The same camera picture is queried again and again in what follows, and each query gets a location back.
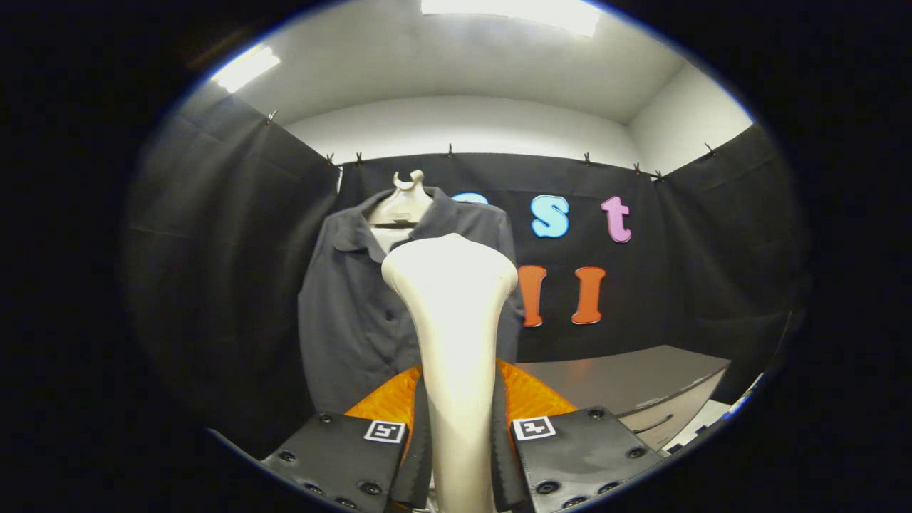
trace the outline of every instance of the orange cushion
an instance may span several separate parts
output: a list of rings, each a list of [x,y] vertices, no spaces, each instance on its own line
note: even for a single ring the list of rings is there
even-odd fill
[[[498,360],[507,392],[507,425],[514,419],[569,414],[576,408],[557,392],[519,367]],[[352,406],[346,415],[369,420],[401,422],[409,427],[406,450],[411,442],[415,412],[415,383],[421,376],[421,366],[393,376],[377,390]]]

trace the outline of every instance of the white ceiling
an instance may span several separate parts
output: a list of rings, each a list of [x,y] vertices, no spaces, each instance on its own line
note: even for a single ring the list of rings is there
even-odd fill
[[[289,124],[385,99],[524,99],[628,124],[685,60],[603,14],[592,38],[493,16],[422,16],[420,0],[349,0],[267,37],[281,64],[237,91]]]

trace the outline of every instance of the clothes hanger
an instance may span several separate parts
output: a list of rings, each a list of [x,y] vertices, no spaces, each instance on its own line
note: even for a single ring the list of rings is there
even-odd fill
[[[409,177],[411,182],[403,182],[399,179],[399,172],[393,174],[396,190],[374,207],[368,215],[369,225],[376,228],[411,228],[418,224],[433,200],[421,184],[424,180],[421,170],[416,169]]]

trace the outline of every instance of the gray table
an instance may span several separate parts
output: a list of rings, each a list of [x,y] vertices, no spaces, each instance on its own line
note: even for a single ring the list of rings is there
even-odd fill
[[[658,449],[709,400],[729,363],[661,345],[600,358],[517,366],[577,408],[605,406]]]

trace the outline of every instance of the drawer handle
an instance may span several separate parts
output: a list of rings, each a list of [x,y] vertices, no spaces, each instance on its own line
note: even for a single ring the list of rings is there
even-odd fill
[[[633,434],[640,434],[640,433],[643,433],[644,431],[649,431],[650,429],[652,429],[654,427],[659,427],[659,426],[663,425],[664,423],[668,422],[669,420],[671,420],[671,417],[673,417],[673,416],[675,416],[675,414],[668,414],[667,417],[656,422],[655,424],[651,425],[650,427],[644,427],[643,429],[633,430]]]

